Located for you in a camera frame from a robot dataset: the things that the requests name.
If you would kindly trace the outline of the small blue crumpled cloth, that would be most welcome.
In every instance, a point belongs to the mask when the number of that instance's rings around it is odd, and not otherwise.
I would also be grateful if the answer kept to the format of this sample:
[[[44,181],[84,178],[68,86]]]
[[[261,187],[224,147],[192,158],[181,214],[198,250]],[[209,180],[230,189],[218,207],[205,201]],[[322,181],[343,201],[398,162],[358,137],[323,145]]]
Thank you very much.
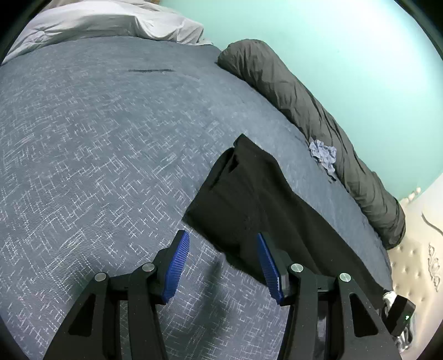
[[[310,138],[309,150],[311,156],[326,171],[331,180],[336,181],[336,148],[334,146],[325,145],[321,140],[314,140]]]

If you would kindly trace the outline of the dark grey rolled duvet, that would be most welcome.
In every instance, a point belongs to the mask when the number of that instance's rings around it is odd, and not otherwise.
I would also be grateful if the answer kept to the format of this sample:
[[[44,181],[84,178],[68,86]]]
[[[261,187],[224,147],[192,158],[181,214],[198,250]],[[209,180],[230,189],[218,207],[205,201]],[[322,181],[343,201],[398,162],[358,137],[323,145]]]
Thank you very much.
[[[217,63],[261,93],[298,128],[311,148],[332,155],[332,177],[342,182],[383,246],[387,250],[398,246],[406,230],[400,203],[387,191],[377,173],[359,158],[335,118],[273,49],[261,40],[240,40],[223,50]]]

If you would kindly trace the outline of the white black folded garment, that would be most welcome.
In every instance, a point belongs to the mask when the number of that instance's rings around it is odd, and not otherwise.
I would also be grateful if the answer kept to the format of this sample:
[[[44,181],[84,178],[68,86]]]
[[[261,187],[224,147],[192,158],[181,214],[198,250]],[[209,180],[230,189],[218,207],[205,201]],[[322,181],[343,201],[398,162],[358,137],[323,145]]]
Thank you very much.
[[[400,353],[405,352],[414,339],[416,305],[393,291],[383,295],[382,321]]]

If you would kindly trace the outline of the cream tufted headboard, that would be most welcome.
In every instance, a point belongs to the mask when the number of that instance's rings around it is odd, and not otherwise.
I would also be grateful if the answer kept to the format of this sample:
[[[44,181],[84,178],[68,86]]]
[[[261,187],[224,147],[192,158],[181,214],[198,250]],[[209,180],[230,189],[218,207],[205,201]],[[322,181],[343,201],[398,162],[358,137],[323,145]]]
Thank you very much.
[[[442,322],[442,191],[403,200],[406,232],[388,251],[393,290],[415,303],[414,339],[401,356],[418,359]]]

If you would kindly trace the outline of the blue patterned bed sheet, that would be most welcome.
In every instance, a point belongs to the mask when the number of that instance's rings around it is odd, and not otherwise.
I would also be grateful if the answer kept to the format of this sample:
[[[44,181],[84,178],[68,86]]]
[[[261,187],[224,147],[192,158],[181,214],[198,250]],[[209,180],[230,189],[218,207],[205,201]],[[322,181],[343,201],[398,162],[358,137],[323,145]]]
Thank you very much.
[[[184,227],[218,157],[246,135],[382,287],[390,261],[360,207],[216,47],[139,37],[57,43],[1,66],[1,318],[42,359],[95,273],[128,274]]]

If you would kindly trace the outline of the light grey blanket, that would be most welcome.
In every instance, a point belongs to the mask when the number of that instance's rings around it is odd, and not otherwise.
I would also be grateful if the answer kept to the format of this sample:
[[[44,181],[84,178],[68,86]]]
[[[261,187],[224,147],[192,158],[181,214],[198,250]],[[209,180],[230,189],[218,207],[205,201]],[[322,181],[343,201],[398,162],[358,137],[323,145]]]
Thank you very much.
[[[24,27],[1,63],[68,40],[110,36],[210,43],[202,24],[150,1],[52,1]]]

